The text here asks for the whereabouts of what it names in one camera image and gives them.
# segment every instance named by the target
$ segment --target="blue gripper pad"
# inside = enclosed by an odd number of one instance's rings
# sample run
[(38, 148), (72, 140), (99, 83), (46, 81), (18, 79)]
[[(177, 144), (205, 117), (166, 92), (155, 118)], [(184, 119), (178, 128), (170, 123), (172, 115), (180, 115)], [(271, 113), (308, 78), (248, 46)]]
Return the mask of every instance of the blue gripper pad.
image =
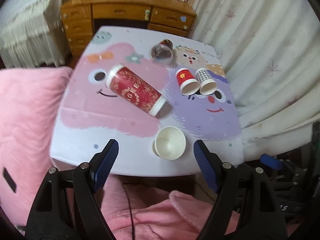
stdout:
[(282, 170), (284, 167), (282, 161), (277, 160), (267, 154), (261, 155), (260, 162), (276, 171)]
[(93, 172), (92, 179), (95, 192), (103, 188), (118, 153), (119, 144), (116, 140), (111, 139), (92, 165), (91, 171)]
[(207, 183), (208, 187), (212, 189), (214, 192), (218, 193), (219, 187), (217, 184), (216, 173), (210, 165), (198, 141), (196, 141), (193, 145), (193, 153), (195, 155), (197, 163), (200, 167), (200, 170), (204, 176), (205, 182)]

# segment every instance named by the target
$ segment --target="red cup with gold pattern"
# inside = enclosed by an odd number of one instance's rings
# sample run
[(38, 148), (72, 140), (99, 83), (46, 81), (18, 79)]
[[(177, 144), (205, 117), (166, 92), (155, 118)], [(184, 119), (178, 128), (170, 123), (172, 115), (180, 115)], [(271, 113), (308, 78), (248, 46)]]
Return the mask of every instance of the red cup with gold pattern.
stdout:
[(110, 69), (106, 87), (152, 116), (166, 102), (163, 95), (123, 64)]
[(200, 89), (200, 82), (187, 68), (180, 68), (176, 72), (176, 77), (183, 96), (193, 95)]

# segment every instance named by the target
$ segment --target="beige cartoon character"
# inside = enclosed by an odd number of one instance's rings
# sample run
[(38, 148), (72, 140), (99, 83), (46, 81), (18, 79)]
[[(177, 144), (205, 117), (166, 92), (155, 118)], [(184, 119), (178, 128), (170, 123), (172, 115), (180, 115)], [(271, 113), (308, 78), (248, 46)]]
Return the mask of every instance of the beige cartoon character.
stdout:
[(213, 73), (215, 73), (216, 75), (222, 76), (222, 77), (226, 77), (226, 74), (223, 71), (223, 68), (221, 65), (218, 64), (208, 64), (207, 65), (207, 69), (209, 69), (210, 71), (212, 71)]
[(176, 62), (184, 65), (186, 68), (199, 69), (206, 68), (207, 61), (200, 55), (199, 51), (184, 46), (177, 46)]

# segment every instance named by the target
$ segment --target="blue sticker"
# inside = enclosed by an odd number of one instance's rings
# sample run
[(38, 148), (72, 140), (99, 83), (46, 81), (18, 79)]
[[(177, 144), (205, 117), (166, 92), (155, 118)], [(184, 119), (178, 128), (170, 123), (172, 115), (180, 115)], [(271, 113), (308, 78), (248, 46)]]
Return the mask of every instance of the blue sticker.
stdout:
[(103, 44), (108, 42), (111, 39), (112, 35), (110, 32), (104, 32), (104, 31), (98, 31), (93, 39), (92, 39), (92, 43), (93, 44)]
[(139, 55), (137, 53), (132, 53), (130, 56), (125, 57), (125, 59), (129, 62), (129, 63), (135, 63), (135, 64), (141, 64), (140, 59), (144, 58), (143, 55)]

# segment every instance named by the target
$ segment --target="orange bow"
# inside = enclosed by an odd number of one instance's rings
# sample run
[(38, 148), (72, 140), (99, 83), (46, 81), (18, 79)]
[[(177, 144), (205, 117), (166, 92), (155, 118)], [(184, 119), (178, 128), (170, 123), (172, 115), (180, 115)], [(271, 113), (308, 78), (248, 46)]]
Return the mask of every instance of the orange bow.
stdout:
[(102, 59), (113, 59), (113, 53), (111, 51), (106, 51), (99, 54), (90, 54), (87, 56), (90, 63), (98, 63)]

